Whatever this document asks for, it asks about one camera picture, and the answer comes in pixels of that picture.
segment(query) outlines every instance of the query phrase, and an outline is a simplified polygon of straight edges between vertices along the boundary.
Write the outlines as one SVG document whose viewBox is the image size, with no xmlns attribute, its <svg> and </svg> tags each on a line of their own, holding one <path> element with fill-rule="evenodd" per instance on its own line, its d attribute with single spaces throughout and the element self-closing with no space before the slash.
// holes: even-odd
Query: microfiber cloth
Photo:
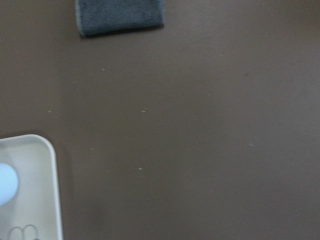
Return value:
<svg viewBox="0 0 320 240">
<path fill-rule="evenodd" d="M 76 20 L 83 36 L 116 30 L 162 26 L 165 0 L 76 0 Z"/>
</svg>

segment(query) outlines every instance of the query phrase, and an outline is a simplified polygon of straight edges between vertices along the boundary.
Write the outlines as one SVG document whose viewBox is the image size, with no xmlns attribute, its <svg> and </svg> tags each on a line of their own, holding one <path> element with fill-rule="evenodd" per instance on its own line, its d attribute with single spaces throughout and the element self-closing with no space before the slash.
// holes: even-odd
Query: table surface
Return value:
<svg viewBox="0 0 320 240">
<path fill-rule="evenodd" d="M 53 143 L 66 240 L 320 238 L 319 1 L 81 38 L 72 0 L 2 0 L 0 28 L 0 137 Z"/>
</svg>

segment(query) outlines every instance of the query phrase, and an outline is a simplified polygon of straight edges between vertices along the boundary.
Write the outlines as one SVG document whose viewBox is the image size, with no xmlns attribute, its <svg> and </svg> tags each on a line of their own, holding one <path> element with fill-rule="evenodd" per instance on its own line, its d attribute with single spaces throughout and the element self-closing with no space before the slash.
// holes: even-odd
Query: light blue object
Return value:
<svg viewBox="0 0 320 240">
<path fill-rule="evenodd" d="M 18 186 L 16 171 L 8 164 L 0 163 L 0 207 L 14 198 Z"/>
</svg>

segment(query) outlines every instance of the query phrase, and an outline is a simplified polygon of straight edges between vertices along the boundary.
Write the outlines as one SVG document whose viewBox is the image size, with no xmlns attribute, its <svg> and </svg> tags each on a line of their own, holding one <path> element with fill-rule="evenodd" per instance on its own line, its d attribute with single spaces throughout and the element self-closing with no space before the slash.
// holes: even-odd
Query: white tray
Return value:
<svg viewBox="0 0 320 240">
<path fill-rule="evenodd" d="M 15 169 L 15 197 L 0 206 L 0 240 L 63 240 L 56 154 L 38 135 L 0 139 L 0 163 Z"/>
</svg>

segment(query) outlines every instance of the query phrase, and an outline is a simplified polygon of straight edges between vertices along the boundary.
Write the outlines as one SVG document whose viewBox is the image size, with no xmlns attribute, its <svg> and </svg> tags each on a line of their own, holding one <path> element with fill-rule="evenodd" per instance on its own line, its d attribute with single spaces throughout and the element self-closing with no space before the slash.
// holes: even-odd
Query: brown table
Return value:
<svg viewBox="0 0 320 240">
<path fill-rule="evenodd" d="M 66 240 L 318 240 L 320 2 L 167 0 L 81 38 L 0 2 L 0 137 L 48 138 Z"/>
</svg>

